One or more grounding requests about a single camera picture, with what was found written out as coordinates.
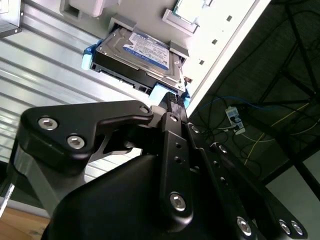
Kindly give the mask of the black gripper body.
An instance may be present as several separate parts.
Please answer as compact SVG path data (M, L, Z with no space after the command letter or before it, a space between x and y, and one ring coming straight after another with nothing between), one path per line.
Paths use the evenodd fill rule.
M54 210L44 240L250 240L249 220L228 218L213 186L190 171L193 218L182 230L161 209L160 167L139 156L69 193Z

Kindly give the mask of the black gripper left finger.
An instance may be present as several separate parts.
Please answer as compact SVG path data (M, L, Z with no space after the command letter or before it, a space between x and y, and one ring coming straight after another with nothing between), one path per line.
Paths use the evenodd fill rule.
M171 231L193 218L189 146L175 94L159 106L137 100L34 107L20 118L10 157L12 176L27 180L52 217L74 190L134 160L159 163L159 200Z

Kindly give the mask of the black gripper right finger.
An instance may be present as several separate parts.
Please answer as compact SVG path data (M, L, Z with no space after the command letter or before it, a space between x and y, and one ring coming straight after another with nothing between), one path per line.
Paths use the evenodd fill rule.
M222 215L219 240L306 240L298 219L224 145L208 145L175 96L174 111L184 123L196 166L208 177Z

